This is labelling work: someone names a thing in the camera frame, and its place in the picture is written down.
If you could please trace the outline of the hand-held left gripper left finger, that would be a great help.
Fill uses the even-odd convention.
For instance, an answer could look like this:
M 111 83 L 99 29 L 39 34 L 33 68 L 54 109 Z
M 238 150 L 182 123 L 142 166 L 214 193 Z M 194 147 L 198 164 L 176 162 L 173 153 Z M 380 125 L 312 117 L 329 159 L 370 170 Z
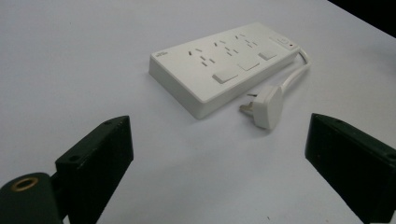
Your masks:
M 134 159 L 130 118 L 101 123 L 57 161 L 56 183 L 71 224 L 95 224 Z

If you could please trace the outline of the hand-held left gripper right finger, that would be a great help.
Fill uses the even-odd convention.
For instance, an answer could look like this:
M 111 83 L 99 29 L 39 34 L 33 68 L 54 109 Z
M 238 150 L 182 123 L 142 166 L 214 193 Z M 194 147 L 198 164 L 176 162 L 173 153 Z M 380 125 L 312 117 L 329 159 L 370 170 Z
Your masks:
M 312 114 L 305 157 L 364 224 L 396 211 L 396 149 L 336 118 Z

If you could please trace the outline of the white power strip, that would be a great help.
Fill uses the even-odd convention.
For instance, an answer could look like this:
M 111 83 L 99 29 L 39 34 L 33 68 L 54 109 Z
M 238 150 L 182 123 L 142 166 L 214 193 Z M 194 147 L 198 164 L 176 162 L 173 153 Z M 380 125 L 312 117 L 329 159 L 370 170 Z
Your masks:
M 300 50 L 256 22 L 154 52 L 148 73 L 202 119 L 292 63 Z

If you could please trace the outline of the white power plug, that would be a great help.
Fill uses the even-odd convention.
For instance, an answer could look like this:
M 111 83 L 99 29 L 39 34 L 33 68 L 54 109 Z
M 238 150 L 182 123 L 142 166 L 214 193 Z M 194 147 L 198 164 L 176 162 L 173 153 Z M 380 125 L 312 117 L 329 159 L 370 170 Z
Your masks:
M 266 86 L 247 105 L 239 110 L 249 113 L 257 127 L 273 130 L 280 120 L 283 109 L 283 93 L 279 86 Z

